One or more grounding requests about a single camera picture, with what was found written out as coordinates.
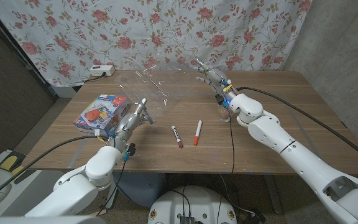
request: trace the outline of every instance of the colorful box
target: colorful box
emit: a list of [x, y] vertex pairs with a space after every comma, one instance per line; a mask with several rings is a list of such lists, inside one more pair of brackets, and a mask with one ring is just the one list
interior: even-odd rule
[[108, 137], [130, 107], [129, 99], [124, 96], [100, 95], [75, 119], [74, 125], [90, 134], [100, 129], [100, 135]]

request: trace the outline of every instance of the white power strip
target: white power strip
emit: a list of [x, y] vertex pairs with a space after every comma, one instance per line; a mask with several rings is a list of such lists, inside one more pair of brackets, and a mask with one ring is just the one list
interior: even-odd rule
[[112, 76], [115, 69], [112, 65], [93, 65], [90, 69], [92, 76], [101, 76], [103, 72], [106, 72], [106, 76]]

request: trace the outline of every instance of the plastic bag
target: plastic bag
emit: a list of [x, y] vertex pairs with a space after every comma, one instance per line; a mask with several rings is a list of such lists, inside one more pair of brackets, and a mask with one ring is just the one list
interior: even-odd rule
[[122, 73], [114, 81], [131, 101], [147, 99], [147, 111], [151, 117], [164, 115], [198, 85], [197, 71], [189, 65], [155, 64], [147, 68], [134, 60], [129, 61], [133, 71]]

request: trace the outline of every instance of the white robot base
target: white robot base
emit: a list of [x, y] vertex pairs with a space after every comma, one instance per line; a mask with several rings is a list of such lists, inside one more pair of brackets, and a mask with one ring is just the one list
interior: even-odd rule
[[148, 224], [187, 223], [186, 219], [200, 221], [207, 224], [236, 224], [236, 214], [231, 204], [221, 195], [206, 187], [195, 185], [186, 186], [184, 195], [181, 195], [184, 187], [178, 187], [174, 191], [168, 191], [154, 202], [150, 209]]

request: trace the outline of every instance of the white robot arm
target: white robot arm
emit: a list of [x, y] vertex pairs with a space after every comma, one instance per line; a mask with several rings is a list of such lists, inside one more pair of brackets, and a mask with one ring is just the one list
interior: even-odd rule
[[102, 147], [86, 165], [58, 179], [53, 192], [26, 213], [25, 217], [75, 215], [95, 199], [98, 191], [108, 188], [112, 182], [112, 170], [122, 155], [131, 156], [134, 153], [134, 144], [127, 144], [133, 130], [146, 120], [151, 124], [155, 122], [146, 112], [146, 102], [146, 99], [140, 101], [134, 113], [120, 120], [116, 135], [109, 140], [110, 146]]
[[198, 79], [223, 96], [226, 107], [233, 113], [239, 113], [237, 122], [247, 127], [256, 141], [277, 152], [311, 187], [339, 223], [358, 222], [358, 178], [329, 166], [290, 136], [280, 126], [278, 118], [264, 111], [258, 101], [239, 94], [222, 71], [197, 61], [200, 65], [198, 70], [206, 75], [205, 79]]

